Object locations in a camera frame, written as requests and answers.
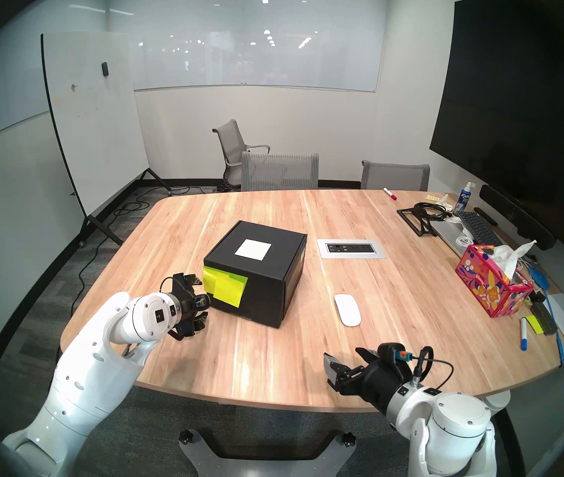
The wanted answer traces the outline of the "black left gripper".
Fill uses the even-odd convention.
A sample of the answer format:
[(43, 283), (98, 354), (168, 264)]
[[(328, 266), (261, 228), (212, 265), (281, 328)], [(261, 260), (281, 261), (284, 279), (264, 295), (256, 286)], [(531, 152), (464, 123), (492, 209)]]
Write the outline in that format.
[(174, 299), (176, 312), (181, 316), (168, 333), (176, 340), (194, 336), (206, 327), (211, 300), (206, 293), (195, 294), (194, 287), (199, 285), (203, 282), (196, 275), (172, 276), (172, 291), (168, 295)]

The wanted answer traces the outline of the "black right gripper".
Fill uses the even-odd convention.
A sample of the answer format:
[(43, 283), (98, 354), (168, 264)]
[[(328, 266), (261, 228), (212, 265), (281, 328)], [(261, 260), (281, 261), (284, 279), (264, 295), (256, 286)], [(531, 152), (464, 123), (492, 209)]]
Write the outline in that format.
[(324, 353), (324, 370), (329, 383), (337, 383), (343, 396), (358, 396), (379, 413), (395, 417), (404, 402), (419, 388), (408, 365), (411, 353), (401, 343), (382, 343), (376, 350), (356, 348), (367, 366), (349, 368)]

